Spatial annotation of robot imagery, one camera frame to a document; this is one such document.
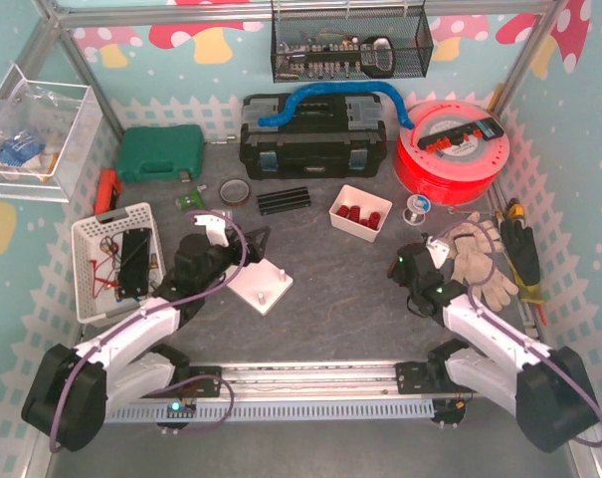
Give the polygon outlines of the black aluminium extrusion block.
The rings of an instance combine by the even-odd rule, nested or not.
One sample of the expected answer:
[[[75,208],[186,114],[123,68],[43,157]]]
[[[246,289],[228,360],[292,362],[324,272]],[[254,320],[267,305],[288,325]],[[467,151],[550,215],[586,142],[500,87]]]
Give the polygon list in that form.
[[[260,194],[257,203],[260,214],[267,216],[310,207],[311,199],[308,189],[302,186]]]

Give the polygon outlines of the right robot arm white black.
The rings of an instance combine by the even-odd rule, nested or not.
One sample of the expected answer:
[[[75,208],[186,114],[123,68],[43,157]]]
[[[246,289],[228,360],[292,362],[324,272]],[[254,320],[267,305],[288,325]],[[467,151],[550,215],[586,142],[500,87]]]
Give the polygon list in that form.
[[[408,291],[417,315],[455,334],[424,361],[396,364],[402,394],[481,394],[516,420],[526,439],[550,453],[574,440],[602,447],[602,411],[580,355],[518,331],[448,280],[433,248],[401,247],[387,276]]]

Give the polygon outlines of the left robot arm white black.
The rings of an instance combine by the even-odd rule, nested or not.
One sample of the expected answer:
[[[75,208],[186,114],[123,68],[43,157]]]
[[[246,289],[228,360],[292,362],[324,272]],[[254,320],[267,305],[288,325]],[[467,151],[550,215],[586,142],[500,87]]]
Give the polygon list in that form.
[[[250,232],[234,227],[226,245],[203,234],[183,237],[173,267],[134,313],[84,343],[57,344],[44,354],[22,419],[48,436],[51,452],[78,451],[116,410],[190,383],[175,378],[188,367],[186,356],[161,340],[184,327],[242,268],[260,263],[270,234],[267,226]]]

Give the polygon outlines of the red spring in tray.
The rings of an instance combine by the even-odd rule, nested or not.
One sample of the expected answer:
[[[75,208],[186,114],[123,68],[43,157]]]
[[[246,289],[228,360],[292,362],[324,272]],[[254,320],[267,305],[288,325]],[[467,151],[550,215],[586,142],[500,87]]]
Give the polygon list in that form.
[[[377,211],[374,211],[367,218],[360,219],[359,224],[373,231],[377,231],[379,229],[381,219],[381,214]]]
[[[358,224],[360,222],[360,207],[358,205],[348,206],[341,204],[335,212],[337,217]]]

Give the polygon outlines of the white spring tray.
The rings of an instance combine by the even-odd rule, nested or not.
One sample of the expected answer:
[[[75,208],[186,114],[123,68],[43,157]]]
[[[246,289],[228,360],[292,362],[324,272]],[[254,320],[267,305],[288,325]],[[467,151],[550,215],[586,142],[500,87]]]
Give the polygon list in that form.
[[[360,219],[367,218],[372,212],[377,211],[382,219],[379,229],[373,231],[359,223],[353,223],[346,219],[337,217],[335,212],[341,204],[348,206],[358,205],[360,207]],[[393,203],[380,196],[371,194],[351,185],[343,185],[328,210],[331,226],[342,232],[348,233],[366,242],[373,243],[382,230],[386,219],[392,209]]]

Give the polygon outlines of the brown tape roll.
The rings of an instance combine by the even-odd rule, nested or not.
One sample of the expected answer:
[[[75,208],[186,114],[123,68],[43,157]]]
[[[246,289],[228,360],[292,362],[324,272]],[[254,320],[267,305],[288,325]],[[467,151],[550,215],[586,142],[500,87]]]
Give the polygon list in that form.
[[[221,184],[219,196],[225,205],[238,207],[250,200],[251,188],[245,180],[233,178]]]

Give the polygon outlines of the white work glove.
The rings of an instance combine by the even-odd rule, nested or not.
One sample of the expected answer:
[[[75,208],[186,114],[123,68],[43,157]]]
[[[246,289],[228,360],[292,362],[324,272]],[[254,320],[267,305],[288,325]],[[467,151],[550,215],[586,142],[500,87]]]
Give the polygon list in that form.
[[[495,265],[493,253],[502,253],[500,234],[491,220],[482,220],[478,211],[444,236],[453,260],[451,278],[472,288],[473,295],[494,312],[500,312],[518,293],[517,285]]]

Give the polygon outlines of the black device in basket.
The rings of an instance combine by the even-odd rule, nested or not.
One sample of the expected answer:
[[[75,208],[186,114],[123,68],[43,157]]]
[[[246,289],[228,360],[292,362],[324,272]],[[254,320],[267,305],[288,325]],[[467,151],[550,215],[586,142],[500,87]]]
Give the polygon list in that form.
[[[121,300],[139,299],[148,293],[150,239],[149,228],[129,229],[123,232],[120,266],[116,280],[116,293]]]

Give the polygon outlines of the orange utility knife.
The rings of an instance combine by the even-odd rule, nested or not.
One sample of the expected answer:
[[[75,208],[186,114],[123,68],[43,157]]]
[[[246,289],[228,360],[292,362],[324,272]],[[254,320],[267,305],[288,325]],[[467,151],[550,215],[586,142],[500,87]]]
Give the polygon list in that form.
[[[104,169],[100,173],[94,214],[101,215],[115,210],[121,194],[121,181],[114,169]]]

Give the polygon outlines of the red filament spool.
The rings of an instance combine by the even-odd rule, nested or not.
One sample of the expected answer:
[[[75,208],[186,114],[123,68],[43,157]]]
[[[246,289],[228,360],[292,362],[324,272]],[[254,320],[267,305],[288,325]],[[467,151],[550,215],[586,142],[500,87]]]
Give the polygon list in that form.
[[[426,135],[464,123],[496,117],[470,103],[437,100],[422,103],[409,112],[414,127],[400,129],[396,140],[394,171],[410,192],[441,205],[462,205],[480,198],[502,171],[510,153],[510,141],[484,141],[471,137],[461,145],[430,153],[417,141]]]

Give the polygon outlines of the green plastic case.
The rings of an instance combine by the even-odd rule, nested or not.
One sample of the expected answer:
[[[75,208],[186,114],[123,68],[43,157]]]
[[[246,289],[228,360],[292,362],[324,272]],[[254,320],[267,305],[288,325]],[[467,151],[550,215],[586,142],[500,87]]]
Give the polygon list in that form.
[[[124,183],[197,179],[202,172],[204,135],[197,124],[137,126],[123,135],[115,163]]]

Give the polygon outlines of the black toolbox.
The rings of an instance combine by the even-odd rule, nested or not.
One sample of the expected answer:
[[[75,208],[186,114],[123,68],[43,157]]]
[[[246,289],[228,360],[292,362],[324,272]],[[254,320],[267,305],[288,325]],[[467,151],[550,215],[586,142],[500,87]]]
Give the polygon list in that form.
[[[369,178],[387,155],[383,107],[375,94],[309,97],[292,119],[258,124],[280,112],[287,94],[244,99],[239,157],[253,180]]]

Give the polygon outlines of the black red terminal strip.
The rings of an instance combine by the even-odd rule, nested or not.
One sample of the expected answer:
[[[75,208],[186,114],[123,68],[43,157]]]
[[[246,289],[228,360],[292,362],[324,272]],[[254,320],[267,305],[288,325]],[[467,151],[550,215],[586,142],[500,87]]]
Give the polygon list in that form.
[[[491,141],[503,135],[504,130],[495,119],[484,118],[421,137],[417,141],[417,146],[421,150],[433,153],[461,145],[471,137]]]

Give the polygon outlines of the blue white glove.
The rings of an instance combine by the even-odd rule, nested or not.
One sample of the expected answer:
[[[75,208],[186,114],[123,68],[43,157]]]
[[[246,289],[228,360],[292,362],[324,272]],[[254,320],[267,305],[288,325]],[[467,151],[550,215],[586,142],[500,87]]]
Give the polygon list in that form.
[[[22,169],[39,168],[45,146],[38,135],[23,130],[1,144],[0,165]]]

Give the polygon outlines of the clear acrylic wall box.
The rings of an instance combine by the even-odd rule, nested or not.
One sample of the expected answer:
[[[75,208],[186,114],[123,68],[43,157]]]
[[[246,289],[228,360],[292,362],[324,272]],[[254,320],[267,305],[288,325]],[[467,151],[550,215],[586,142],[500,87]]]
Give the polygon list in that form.
[[[102,120],[90,86],[27,79],[0,89],[0,199],[68,203]]]

